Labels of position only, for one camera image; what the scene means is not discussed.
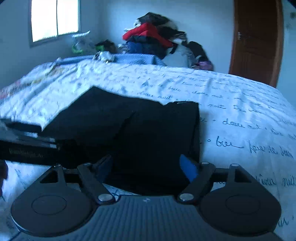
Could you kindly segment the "black pants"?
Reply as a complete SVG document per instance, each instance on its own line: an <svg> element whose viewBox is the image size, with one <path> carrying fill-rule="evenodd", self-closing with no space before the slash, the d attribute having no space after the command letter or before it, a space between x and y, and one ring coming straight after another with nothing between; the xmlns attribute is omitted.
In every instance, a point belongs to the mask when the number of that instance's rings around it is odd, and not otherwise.
<svg viewBox="0 0 296 241"><path fill-rule="evenodd" d="M41 137L54 138L68 169L111 156L104 183L141 195L175 195L189 180L180 156L199 159L199 105L161 104L92 87L60 111Z"/></svg>

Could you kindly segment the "white script-print bedspread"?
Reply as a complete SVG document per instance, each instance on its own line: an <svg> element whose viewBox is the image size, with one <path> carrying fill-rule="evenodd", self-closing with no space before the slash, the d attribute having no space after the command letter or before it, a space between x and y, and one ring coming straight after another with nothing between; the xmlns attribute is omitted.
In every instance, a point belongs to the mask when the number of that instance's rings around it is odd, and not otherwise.
<svg viewBox="0 0 296 241"><path fill-rule="evenodd" d="M295 240L295 109L277 89L189 68L95 60L46 63L9 86L13 93L1 98L1 117L45 127L93 86L162 104L197 102L201 159L243 166L281 204L276 234Z"/></svg>

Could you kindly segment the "purple bag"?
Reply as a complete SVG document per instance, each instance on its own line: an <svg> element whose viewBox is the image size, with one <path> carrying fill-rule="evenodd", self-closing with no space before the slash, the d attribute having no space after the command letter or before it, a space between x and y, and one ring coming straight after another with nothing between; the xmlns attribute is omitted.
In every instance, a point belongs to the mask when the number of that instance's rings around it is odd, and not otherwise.
<svg viewBox="0 0 296 241"><path fill-rule="evenodd" d="M206 71L213 71L214 66L211 61L200 61L197 63L194 63L191 68L196 70L206 70Z"/></svg>

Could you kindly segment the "light blue folded blanket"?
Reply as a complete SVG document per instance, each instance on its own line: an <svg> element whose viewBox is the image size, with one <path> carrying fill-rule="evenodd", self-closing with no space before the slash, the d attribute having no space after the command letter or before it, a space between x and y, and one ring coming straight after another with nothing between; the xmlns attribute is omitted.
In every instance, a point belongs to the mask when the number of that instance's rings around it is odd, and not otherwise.
<svg viewBox="0 0 296 241"><path fill-rule="evenodd" d="M69 64L76 64L83 60L92 60L95 56L94 55L85 55L85 56L76 56L61 59L58 58L54 61L57 65L69 65ZM114 63L121 63L121 64L144 64L144 65L159 65L159 66L166 66L166 64L157 56L155 55L147 55L147 54L113 54Z"/></svg>

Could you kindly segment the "white floral bag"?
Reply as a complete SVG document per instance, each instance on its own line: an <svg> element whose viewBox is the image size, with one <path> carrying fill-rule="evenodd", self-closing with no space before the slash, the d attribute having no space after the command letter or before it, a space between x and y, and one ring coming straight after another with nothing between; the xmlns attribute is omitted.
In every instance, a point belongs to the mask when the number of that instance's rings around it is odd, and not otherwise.
<svg viewBox="0 0 296 241"><path fill-rule="evenodd" d="M79 43L81 45L93 46L93 42L90 39L90 31L79 34L73 34L71 38L73 40L73 44Z"/></svg>

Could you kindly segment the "green plastic chair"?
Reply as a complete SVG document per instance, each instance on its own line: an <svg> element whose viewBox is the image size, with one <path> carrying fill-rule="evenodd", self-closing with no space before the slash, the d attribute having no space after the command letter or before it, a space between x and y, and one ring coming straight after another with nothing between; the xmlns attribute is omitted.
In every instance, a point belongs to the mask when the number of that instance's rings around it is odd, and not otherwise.
<svg viewBox="0 0 296 241"><path fill-rule="evenodd" d="M94 55L97 52L105 51L105 48L103 46L90 46L76 43L72 45L71 50L76 55Z"/></svg>

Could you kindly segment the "bright sliding window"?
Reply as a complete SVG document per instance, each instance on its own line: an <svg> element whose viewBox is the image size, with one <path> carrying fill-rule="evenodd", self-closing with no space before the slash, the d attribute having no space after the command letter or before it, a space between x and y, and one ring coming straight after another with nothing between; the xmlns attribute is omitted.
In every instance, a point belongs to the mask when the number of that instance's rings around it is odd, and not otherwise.
<svg viewBox="0 0 296 241"><path fill-rule="evenodd" d="M29 1L30 46L80 32L80 1Z"/></svg>

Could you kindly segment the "dark blue garment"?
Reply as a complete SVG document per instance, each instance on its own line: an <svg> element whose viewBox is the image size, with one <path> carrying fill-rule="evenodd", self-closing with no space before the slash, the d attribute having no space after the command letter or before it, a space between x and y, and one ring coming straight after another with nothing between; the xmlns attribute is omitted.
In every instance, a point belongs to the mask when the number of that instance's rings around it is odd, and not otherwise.
<svg viewBox="0 0 296 241"><path fill-rule="evenodd" d="M131 36L126 41L128 52L131 54L155 55L161 60L167 55L167 49L159 40L148 36Z"/></svg>

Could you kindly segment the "brown wooden door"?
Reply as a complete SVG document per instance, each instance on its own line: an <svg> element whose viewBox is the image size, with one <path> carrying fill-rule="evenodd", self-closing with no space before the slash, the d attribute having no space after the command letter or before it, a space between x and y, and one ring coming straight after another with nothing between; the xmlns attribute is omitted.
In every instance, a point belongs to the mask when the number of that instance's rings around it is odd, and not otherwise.
<svg viewBox="0 0 296 241"><path fill-rule="evenodd" d="M234 1L229 73L276 87L283 37L281 1Z"/></svg>

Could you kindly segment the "black clothes pile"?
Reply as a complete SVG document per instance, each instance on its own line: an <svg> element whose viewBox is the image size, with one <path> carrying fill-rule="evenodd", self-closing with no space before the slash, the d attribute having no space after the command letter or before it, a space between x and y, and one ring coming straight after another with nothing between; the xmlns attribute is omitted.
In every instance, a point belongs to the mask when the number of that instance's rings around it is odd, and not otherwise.
<svg viewBox="0 0 296 241"><path fill-rule="evenodd" d="M203 47L197 42L189 42L186 32L179 31L177 25L166 16L148 12L144 16L136 19L133 26L139 27L144 23L149 23L155 26L161 37L173 42L174 44L183 45L189 48L197 62L209 61L209 58Z"/></svg>

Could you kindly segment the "red jacket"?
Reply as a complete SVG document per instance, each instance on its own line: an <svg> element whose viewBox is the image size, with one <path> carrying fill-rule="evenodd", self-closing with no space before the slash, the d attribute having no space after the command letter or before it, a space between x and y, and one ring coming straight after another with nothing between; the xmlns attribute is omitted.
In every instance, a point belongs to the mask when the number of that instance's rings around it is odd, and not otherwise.
<svg viewBox="0 0 296 241"><path fill-rule="evenodd" d="M127 31L122 36L122 39L127 41L132 36L152 37L158 40L166 48L171 48L173 46L172 42L160 36L157 28L150 23L141 24L139 27Z"/></svg>

